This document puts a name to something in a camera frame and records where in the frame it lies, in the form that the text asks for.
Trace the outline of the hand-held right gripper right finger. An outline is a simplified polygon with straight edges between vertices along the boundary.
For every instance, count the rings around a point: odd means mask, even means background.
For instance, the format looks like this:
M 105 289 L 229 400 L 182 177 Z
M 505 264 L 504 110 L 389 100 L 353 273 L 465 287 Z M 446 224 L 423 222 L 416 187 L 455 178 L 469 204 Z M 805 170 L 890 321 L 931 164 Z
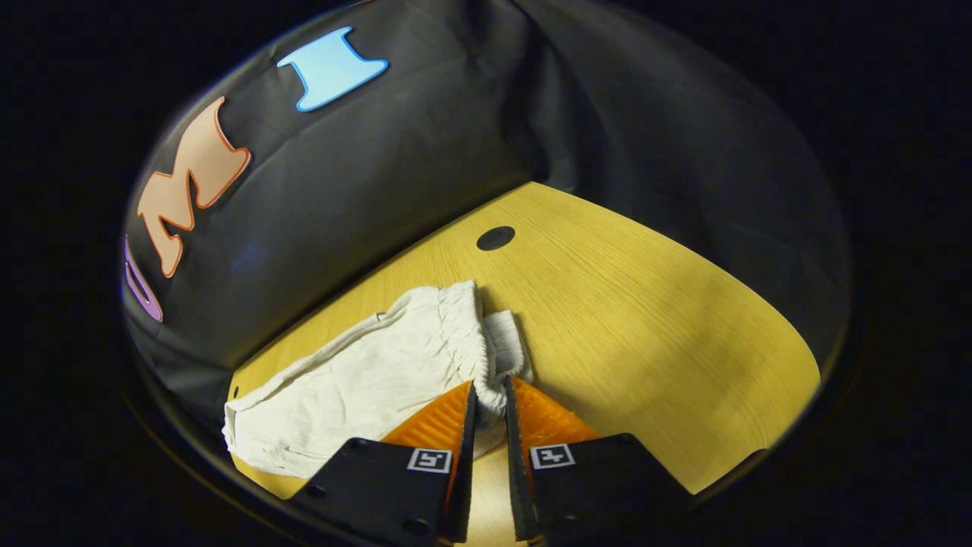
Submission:
M 695 498 L 630 433 L 603 436 L 538 388 L 504 378 L 515 536 L 530 544 L 659 544 Z

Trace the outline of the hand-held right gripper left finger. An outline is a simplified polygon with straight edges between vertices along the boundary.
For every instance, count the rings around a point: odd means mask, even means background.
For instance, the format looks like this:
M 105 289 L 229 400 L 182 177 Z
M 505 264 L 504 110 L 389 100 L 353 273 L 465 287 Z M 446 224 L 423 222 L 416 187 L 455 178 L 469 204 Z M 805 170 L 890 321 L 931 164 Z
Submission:
M 348 439 L 289 503 L 367 544 L 463 543 L 476 420 L 462 382 L 384 438 Z

